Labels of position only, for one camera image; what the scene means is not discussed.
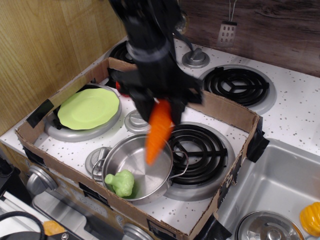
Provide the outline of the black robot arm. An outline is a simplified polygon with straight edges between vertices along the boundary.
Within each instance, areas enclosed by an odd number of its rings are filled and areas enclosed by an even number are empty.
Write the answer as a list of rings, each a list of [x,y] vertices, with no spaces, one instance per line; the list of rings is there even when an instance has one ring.
[[[112,77],[120,93],[129,95],[145,121],[153,113],[156,99],[170,104],[171,120],[181,122],[188,103],[201,104],[201,81],[178,66],[174,36],[182,19],[175,0],[112,0],[114,12],[127,33],[126,49],[137,69],[118,72]]]

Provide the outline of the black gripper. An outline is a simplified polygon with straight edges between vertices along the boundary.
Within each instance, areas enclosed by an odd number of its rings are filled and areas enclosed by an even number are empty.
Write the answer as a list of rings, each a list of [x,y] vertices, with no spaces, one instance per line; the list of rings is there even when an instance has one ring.
[[[111,74],[129,90],[137,111],[144,121],[150,121],[155,99],[167,99],[175,125],[181,123],[188,103],[202,103],[201,81],[180,69],[171,55],[159,60],[135,60],[137,69]]]

